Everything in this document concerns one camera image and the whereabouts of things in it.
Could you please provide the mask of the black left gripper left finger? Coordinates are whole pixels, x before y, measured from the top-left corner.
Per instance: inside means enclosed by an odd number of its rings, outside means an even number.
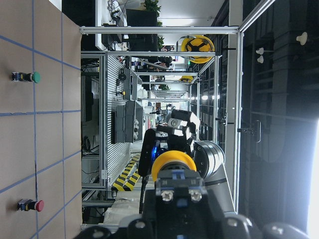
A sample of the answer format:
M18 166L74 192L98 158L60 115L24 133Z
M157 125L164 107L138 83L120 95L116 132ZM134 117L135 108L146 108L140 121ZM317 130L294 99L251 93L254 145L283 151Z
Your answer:
M84 225L79 234L81 239L155 239L156 238L156 196L154 190L146 191L143 211L139 212L143 201L140 190L119 191L108 206L103 222Z

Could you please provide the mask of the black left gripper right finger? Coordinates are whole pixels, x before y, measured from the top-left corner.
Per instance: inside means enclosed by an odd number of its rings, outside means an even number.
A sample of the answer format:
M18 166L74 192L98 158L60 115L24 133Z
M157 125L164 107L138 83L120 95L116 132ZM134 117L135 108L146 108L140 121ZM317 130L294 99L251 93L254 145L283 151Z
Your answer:
M204 222L207 239L308 239L303 231L285 223L269 223L261 230L241 214L224 213L212 190L202 189L202 201L207 204Z

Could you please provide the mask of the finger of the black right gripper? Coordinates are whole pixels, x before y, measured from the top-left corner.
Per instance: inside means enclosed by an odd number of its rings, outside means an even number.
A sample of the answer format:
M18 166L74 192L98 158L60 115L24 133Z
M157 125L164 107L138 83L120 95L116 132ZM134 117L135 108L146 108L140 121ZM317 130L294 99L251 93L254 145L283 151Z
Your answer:
M200 126L200 119L190 111L172 110L167 123L168 137L195 139Z

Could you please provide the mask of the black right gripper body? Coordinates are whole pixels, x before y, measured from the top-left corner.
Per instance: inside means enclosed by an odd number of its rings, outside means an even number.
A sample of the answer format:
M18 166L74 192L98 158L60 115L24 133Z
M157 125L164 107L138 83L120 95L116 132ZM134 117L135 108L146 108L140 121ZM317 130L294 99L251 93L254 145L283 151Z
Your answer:
M189 127L182 126L178 129L159 125L155 132L154 159L170 150L184 152L193 159L194 138Z

